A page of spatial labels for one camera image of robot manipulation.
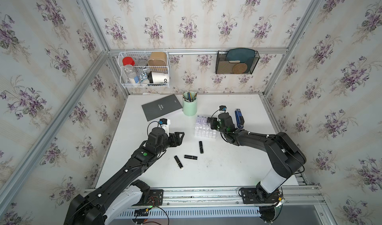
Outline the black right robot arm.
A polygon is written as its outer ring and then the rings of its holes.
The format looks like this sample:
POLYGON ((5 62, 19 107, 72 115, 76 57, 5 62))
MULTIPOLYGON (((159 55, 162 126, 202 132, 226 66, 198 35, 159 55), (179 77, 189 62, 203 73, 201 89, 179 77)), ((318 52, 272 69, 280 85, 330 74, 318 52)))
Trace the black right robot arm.
POLYGON ((218 131, 223 140, 236 146, 247 146, 267 153, 272 169, 256 185, 257 194, 269 196, 306 163, 306 157, 284 132, 260 134, 236 127, 229 113, 209 117, 208 124, 218 131))

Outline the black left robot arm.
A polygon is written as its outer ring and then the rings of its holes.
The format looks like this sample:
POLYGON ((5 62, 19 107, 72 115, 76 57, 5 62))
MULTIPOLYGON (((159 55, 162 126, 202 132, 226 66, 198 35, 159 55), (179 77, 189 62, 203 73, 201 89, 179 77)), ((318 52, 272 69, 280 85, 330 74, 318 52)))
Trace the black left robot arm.
POLYGON ((148 139, 115 175, 88 195, 78 195, 71 201, 64 224, 108 225, 127 208, 140 201, 146 203, 150 186, 138 177, 159 159, 160 153, 180 146, 184 135, 183 132, 167 134, 161 127, 153 128, 148 139))

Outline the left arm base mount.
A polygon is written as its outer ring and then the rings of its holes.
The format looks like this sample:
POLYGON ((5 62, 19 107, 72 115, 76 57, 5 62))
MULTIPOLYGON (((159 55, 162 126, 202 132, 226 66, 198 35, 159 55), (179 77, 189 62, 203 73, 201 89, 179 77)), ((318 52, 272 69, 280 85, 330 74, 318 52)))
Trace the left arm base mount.
POLYGON ((163 204, 163 189, 153 189, 141 180, 136 180, 132 182, 131 185, 138 187, 138 191, 141 193, 140 200, 137 203, 135 203, 133 207, 161 206, 163 204))

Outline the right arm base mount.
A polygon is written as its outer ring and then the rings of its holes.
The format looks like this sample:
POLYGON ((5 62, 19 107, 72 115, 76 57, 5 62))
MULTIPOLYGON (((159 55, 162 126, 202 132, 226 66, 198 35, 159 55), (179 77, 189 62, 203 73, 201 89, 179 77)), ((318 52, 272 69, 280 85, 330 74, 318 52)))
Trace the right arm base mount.
POLYGON ((242 187, 238 192, 244 204, 257 204, 259 206, 276 207, 283 199, 283 193, 276 189, 268 193, 258 183, 255 187, 242 187))

